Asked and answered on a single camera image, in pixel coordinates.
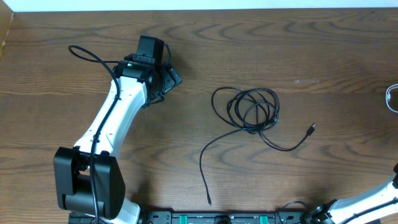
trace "black camera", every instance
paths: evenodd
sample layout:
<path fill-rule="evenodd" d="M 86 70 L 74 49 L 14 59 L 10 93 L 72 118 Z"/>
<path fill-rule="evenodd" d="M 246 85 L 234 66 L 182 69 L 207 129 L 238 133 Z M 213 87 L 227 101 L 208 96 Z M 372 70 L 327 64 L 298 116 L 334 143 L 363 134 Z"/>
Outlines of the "black camera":
<path fill-rule="evenodd" d="M 162 63 L 163 49 L 166 48 L 169 58 Z M 139 38 L 136 54 L 130 54 L 113 68 L 116 77 L 125 76 L 136 78 L 138 82 L 146 84 L 147 99 L 142 106 L 164 101 L 164 95 L 182 82 L 180 75 L 170 64 L 171 53 L 169 46 L 156 37 L 142 35 Z"/>

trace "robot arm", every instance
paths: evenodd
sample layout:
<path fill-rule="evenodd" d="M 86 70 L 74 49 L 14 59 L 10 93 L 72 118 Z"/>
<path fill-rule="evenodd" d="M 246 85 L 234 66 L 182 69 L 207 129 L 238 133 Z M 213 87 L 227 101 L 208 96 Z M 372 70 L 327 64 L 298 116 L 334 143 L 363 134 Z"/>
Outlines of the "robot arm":
<path fill-rule="evenodd" d="M 95 151 L 95 154 L 104 154 L 108 152 L 109 156 L 113 156 L 117 159 L 119 158 L 124 138 L 126 137 L 132 120 L 147 99 L 147 88 L 145 83 L 139 83 L 135 78 L 129 77 L 120 77 L 118 78 L 118 82 L 121 89 L 119 101 L 116 103 L 116 106 L 102 129 Z M 79 147 L 80 151 L 90 153 L 93 135 L 111 106 L 115 92 L 116 86 L 112 81 L 108 97 L 106 97 L 99 113 L 83 137 L 75 144 L 75 147 Z"/>
<path fill-rule="evenodd" d="M 398 189 L 394 178 L 348 199 L 337 200 L 329 209 L 334 223 L 360 224 L 398 212 Z"/>
<path fill-rule="evenodd" d="M 398 212 L 398 175 L 357 196 L 333 200 L 310 212 L 310 224 L 363 224 Z"/>
<path fill-rule="evenodd" d="M 162 64 L 163 48 L 169 52 L 167 63 Z M 111 223 L 136 223 L 140 208 L 124 198 L 126 186 L 118 166 L 118 157 L 127 131 L 140 108 L 145 108 L 164 99 L 164 95 L 182 82 L 169 63 L 171 54 L 168 45 L 155 37 L 142 35 L 137 54 L 131 54 L 113 69 L 117 83 L 112 81 L 109 94 L 87 132 L 72 149 L 60 147 L 54 157 L 55 184 L 58 206 L 65 210 L 93 215 L 95 213 L 91 180 L 95 180 L 98 199 L 98 215 Z M 119 99 L 110 111 L 119 85 Z M 91 148 L 100 123 L 104 126 Z M 89 168 L 89 160 L 95 166 L 90 173 L 81 174 Z"/>

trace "black cable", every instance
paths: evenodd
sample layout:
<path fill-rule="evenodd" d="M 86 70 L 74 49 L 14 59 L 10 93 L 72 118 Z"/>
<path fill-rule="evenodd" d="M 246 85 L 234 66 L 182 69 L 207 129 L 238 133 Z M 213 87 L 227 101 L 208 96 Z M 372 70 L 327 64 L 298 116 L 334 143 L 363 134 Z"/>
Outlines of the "black cable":
<path fill-rule="evenodd" d="M 80 59 L 83 59 L 83 60 L 86 60 L 86 61 L 88 61 L 88 62 L 95 62 L 95 63 L 101 63 L 101 62 L 104 62 L 104 63 L 119 63 L 120 61 L 115 61 L 115 60 L 108 60 L 108 61 L 103 61 L 103 60 L 101 60 L 101 61 L 99 61 L 99 60 L 93 60 L 93 59 L 90 59 L 90 58 L 86 58 L 86 57 L 83 57 L 83 56 L 81 56 L 81 55 L 78 55 L 78 54 L 76 54 L 76 52 L 74 52 L 73 50 L 72 50 L 72 48 L 76 48 L 76 47 L 78 47 L 78 46 L 76 46 L 76 47 L 71 47 L 71 46 L 76 46 L 76 45 L 70 45 L 69 47 L 68 47 L 68 50 L 69 50 L 69 52 L 71 53 L 71 54 L 73 54 L 74 56 L 76 56 L 76 57 L 78 57 L 78 58 L 80 58 Z"/>
<path fill-rule="evenodd" d="M 306 203 L 304 203 L 304 202 L 302 202 L 302 201 L 293 201 L 293 202 L 287 203 L 286 205 L 282 206 L 282 208 L 278 209 L 278 212 L 277 212 L 277 215 L 278 215 L 278 218 L 279 218 L 279 221 L 280 221 L 281 224 L 284 224 L 284 223 L 282 222 L 282 219 L 280 218 L 280 212 L 282 212 L 283 209 L 285 209 L 285 208 L 287 208 L 287 207 L 289 207 L 289 206 L 291 206 L 291 205 L 298 204 L 298 203 L 301 204 L 301 205 L 304 205 L 304 207 L 305 207 L 307 210 L 310 208 Z M 300 221 L 298 221 L 297 223 L 294 223 L 294 224 L 301 224 L 301 223 L 302 223 L 303 215 L 304 215 L 304 213 L 301 215 Z"/>
<path fill-rule="evenodd" d="M 120 86 L 119 86 L 119 82 L 118 79 L 116 78 L 116 76 L 114 75 L 114 73 L 112 72 L 112 70 L 106 65 L 106 62 L 108 63 L 114 63 L 115 61 L 102 61 L 98 56 L 96 56 L 95 54 L 93 54 L 92 52 L 90 52 L 89 50 L 84 49 L 83 47 L 79 47 L 77 45 L 70 45 L 68 47 L 69 51 L 76 57 L 81 58 L 83 60 L 87 60 L 89 62 L 98 62 L 101 63 L 102 66 L 107 69 L 107 71 L 109 72 L 109 74 L 112 76 L 112 79 L 114 81 L 114 84 L 116 85 L 116 94 L 114 96 L 114 100 L 112 102 L 112 105 L 109 107 L 108 112 L 106 112 L 103 120 L 101 121 L 101 123 L 98 126 L 97 132 L 95 132 L 94 136 L 93 136 L 93 144 L 91 145 L 91 151 L 90 151 L 90 182 L 91 182 L 91 192 L 93 193 L 93 201 L 94 201 L 94 210 L 95 210 L 95 223 L 99 224 L 100 223 L 100 215 L 99 215 L 99 211 L 98 211 L 98 199 L 97 199 L 97 192 L 96 192 L 96 187 L 95 187 L 95 177 L 94 177 L 94 170 L 95 170 L 95 166 L 94 166 L 94 154 L 95 154 L 95 147 L 96 147 L 96 143 L 98 142 L 98 137 L 101 134 L 101 130 L 102 127 L 104 126 L 106 120 L 108 119 L 108 117 L 110 116 L 113 108 L 115 107 L 116 103 L 119 100 L 119 96 L 120 96 Z M 88 59 L 88 58 L 84 58 L 82 56 L 79 56 L 78 54 L 76 54 L 72 49 L 78 49 L 81 50 L 82 52 L 92 56 L 93 58 L 95 58 L 96 60 L 92 60 L 92 59 Z"/>
<path fill-rule="evenodd" d="M 354 219 L 356 219 L 356 218 L 358 218 L 358 217 L 361 217 L 361 216 L 366 215 L 366 214 L 368 214 L 368 213 L 371 213 L 371 212 L 374 212 L 374 211 L 376 211 L 376 210 L 385 208 L 385 207 L 387 207 L 387 206 L 394 205 L 394 204 L 396 204 L 396 203 L 398 203 L 398 198 L 394 198 L 394 199 L 392 199 L 390 202 L 387 202 L 387 203 L 384 203 L 384 204 L 375 206 L 375 207 L 370 208 L 370 209 L 367 209 L 367 210 L 365 210 L 365 211 L 363 211 L 363 212 L 359 212 L 358 214 L 354 214 L 352 217 L 346 219 L 346 220 L 345 220 L 344 222 L 342 222 L 341 224 L 347 224 L 347 223 L 353 221 Z"/>
<path fill-rule="evenodd" d="M 165 48 L 167 50 L 167 53 L 169 54 L 169 57 L 167 58 L 167 61 L 166 61 L 166 63 L 164 65 L 168 65 L 170 63 L 171 59 L 172 59 L 172 53 L 170 51 L 170 48 L 169 48 L 168 44 L 164 43 L 164 46 L 165 46 Z"/>
<path fill-rule="evenodd" d="M 223 118 L 216 110 L 215 106 L 214 106 L 214 96 L 215 94 L 220 91 L 220 90 L 235 90 L 238 91 L 239 93 L 230 101 L 228 101 L 227 103 L 227 107 L 226 107 L 226 112 L 228 114 L 228 118 L 229 121 L 226 120 L 225 118 Z M 268 101 L 263 94 L 261 94 L 261 92 L 263 93 L 267 93 L 269 94 L 272 99 L 273 102 Z M 257 101 L 252 94 L 257 94 L 258 96 L 260 96 L 261 101 Z M 253 105 L 245 112 L 245 114 L 242 116 L 242 114 L 239 111 L 239 104 L 242 101 L 248 101 L 251 102 Z M 237 88 L 232 88 L 232 87 L 222 87 L 217 89 L 216 91 L 214 91 L 213 95 L 211 96 L 211 106 L 213 107 L 213 111 L 214 113 L 216 113 L 216 115 L 221 118 L 225 123 L 237 128 L 237 130 L 235 131 L 231 131 L 230 133 L 224 134 L 214 140 L 212 140 L 211 142 L 209 142 L 201 151 L 200 153 L 200 158 L 199 158 L 199 169 L 200 169 L 200 174 L 203 178 L 203 183 L 205 184 L 206 187 L 206 193 L 207 193 L 207 201 L 209 203 L 209 205 L 211 205 L 211 198 L 210 198 L 210 194 L 209 194 L 209 190 L 207 187 L 207 183 L 205 180 L 205 176 L 203 175 L 203 171 L 201 168 L 201 158 L 203 155 L 203 152 L 206 150 L 206 148 L 214 143 L 215 141 L 229 136 L 230 134 L 234 134 L 238 131 L 245 131 L 249 134 L 258 134 L 260 135 L 260 138 L 262 139 L 262 141 L 264 141 L 269 147 L 276 149 L 278 151 L 283 151 L 283 152 L 289 152 L 292 151 L 294 149 L 296 149 L 297 147 L 299 147 L 299 145 L 301 145 L 301 143 L 304 142 L 304 140 L 306 140 L 306 138 L 308 136 L 310 136 L 314 130 L 315 130 L 315 124 L 313 124 L 311 126 L 310 129 L 308 129 L 306 135 L 304 136 L 304 138 L 293 148 L 290 149 L 284 149 L 278 146 L 273 146 L 273 143 L 268 142 L 267 139 L 264 137 L 263 135 L 263 131 L 265 130 L 269 130 L 271 128 L 273 128 L 279 120 L 279 110 L 280 110 L 280 104 L 279 104 L 279 99 L 278 96 L 276 95 L 276 93 L 270 89 L 267 88 L 258 88 L 258 89 L 254 89 L 254 90 L 246 90 L 246 91 L 242 91 L 239 90 Z M 239 123 L 237 123 L 234 118 L 231 115 L 231 109 L 234 106 L 234 113 L 235 115 L 238 117 L 239 119 Z M 249 122 L 246 121 L 246 116 L 250 113 L 250 111 L 252 111 L 253 109 L 256 109 L 256 123 L 255 124 L 251 124 Z M 265 115 L 265 120 L 263 122 L 259 122 L 259 110 L 264 112 Z"/>

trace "wooden surface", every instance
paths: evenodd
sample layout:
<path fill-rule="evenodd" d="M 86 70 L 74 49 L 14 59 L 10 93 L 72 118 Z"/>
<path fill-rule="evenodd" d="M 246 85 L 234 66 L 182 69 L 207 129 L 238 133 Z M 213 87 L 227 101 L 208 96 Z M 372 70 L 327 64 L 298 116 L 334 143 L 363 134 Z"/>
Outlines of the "wooden surface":
<path fill-rule="evenodd" d="M 6 39 L 11 27 L 14 13 L 8 8 L 4 1 L 0 0 L 0 58 L 2 50 L 6 45 Z"/>
<path fill-rule="evenodd" d="M 120 155 L 126 196 L 174 210 L 273 210 L 354 196 L 384 182 L 398 162 L 398 115 L 384 102 L 398 83 L 398 9 L 19 13 L 0 64 L 0 223 L 65 223 L 52 159 L 72 147 L 110 86 L 98 64 L 70 55 L 78 44 L 103 59 L 136 51 L 141 34 L 169 43 L 183 83 L 138 112 Z M 269 149 L 213 113 L 221 86 L 278 94 Z M 218 96 L 225 108 L 233 93 Z M 398 217 L 387 219 L 398 222 Z"/>

